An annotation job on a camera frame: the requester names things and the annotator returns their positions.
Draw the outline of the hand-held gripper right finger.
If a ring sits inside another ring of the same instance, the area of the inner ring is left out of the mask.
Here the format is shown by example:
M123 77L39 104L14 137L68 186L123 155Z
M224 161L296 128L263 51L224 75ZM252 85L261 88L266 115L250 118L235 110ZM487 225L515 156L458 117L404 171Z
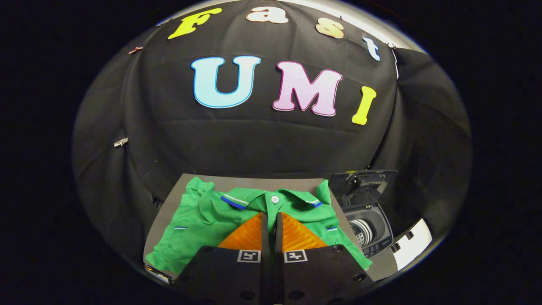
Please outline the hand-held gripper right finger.
M302 224L277 214L273 260L275 305L349 305L373 290L375 282L342 244L288 248L290 237L308 237Z

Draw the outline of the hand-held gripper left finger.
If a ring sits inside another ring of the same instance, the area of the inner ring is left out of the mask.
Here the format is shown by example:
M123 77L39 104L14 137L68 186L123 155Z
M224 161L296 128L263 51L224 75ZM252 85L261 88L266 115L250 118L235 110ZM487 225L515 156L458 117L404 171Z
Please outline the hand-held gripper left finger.
M248 237L251 248L201 247L172 289L196 305L269 305L271 304L271 249L268 217L259 213L229 236Z

